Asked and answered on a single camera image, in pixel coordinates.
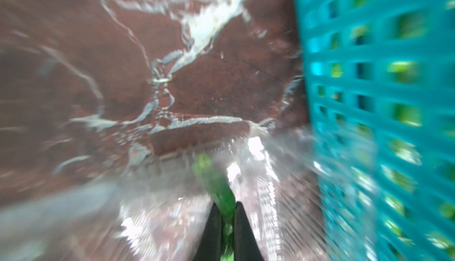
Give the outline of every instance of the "plastic crate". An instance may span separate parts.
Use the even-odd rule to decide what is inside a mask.
[[[377,206],[372,250],[363,240],[350,247],[339,223],[351,209],[356,230],[361,203],[325,195],[337,190],[319,182],[326,243],[351,251],[329,255],[455,260],[455,0],[295,3],[314,131],[352,126],[378,146],[373,167],[355,166],[378,184],[364,194]]]

